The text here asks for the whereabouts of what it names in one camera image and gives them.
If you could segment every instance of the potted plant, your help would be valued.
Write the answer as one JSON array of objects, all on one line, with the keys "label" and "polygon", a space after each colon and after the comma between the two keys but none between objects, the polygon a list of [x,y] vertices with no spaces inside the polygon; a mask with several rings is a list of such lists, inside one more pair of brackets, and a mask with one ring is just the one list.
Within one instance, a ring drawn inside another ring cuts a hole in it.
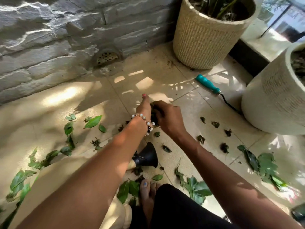
[{"label": "potted plant", "polygon": [[305,43],[293,43],[249,83],[242,112],[256,128],[305,134]]},{"label": "potted plant", "polygon": [[221,62],[259,11],[254,0],[182,0],[173,50],[185,65]]}]

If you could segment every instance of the bare foot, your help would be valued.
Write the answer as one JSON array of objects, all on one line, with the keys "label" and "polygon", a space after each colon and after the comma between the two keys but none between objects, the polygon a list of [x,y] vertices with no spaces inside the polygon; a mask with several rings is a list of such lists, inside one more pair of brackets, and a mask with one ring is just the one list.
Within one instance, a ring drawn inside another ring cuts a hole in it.
[{"label": "bare foot", "polygon": [[160,183],[149,182],[147,179],[144,179],[140,185],[140,198],[148,227],[153,216],[156,192],[160,186]]}]

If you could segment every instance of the forearm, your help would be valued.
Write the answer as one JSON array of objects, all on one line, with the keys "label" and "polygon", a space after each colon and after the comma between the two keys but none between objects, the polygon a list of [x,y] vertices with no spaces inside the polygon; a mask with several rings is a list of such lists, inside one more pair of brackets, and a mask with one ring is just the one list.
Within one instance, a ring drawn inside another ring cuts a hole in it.
[{"label": "forearm", "polygon": [[174,141],[192,161],[228,217],[242,228],[301,228],[188,133]]},{"label": "forearm", "polygon": [[130,121],[17,228],[99,228],[146,131],[140,117]]}]

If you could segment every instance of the black pants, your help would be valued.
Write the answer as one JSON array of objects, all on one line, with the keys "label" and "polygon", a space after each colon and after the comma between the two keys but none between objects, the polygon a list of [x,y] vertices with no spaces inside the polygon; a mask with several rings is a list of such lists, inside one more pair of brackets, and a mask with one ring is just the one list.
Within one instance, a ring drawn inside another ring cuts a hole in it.
[{"label": "black pants", "polygon": [[[143,220],[144,214],[140,208],[133,209],[132,213],[130,228],[147,228],[147,224]],[[201,207],[170,184],[164,184],[157,190],[150,227],[151,229],[239,228]]]}]

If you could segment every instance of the turquoise tool handle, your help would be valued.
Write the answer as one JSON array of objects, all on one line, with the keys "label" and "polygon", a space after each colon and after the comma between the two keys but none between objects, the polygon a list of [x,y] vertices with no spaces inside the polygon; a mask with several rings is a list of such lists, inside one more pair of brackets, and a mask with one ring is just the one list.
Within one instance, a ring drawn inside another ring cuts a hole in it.
[{"label": "turquoise tool handle", "polygon": [[211,89],[212,92],[214,92],[215,94],[220,94],[221,91],[219,88],[216,88],[214,86],[214,84],[212,84],[212,82],[210,80],[208,80],[207,78],[205,78],[202,74],[197,75],[196,80],[201,83],[203,86],[205,86],[208,89]]}]

